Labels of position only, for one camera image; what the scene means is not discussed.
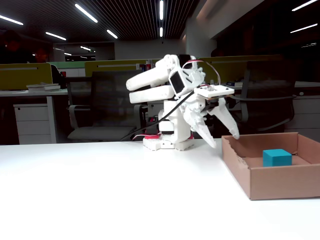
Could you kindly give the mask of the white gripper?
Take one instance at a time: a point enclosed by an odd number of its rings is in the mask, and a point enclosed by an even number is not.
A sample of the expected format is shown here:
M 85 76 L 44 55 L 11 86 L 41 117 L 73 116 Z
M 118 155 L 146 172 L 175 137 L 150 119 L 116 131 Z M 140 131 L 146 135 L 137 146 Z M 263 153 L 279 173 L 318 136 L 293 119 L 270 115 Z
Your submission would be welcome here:
M 207 100 L 199 95 L 192 95 L 182 103 L 180 110 L 191 130 L 198 133 L 213 149 L 217 147 L 217 143 L 210 131 L 214 130 L 215 124 L 222 122 L 234 139 L 240 138 L 237 122 L 227 109 L 225 99 Z

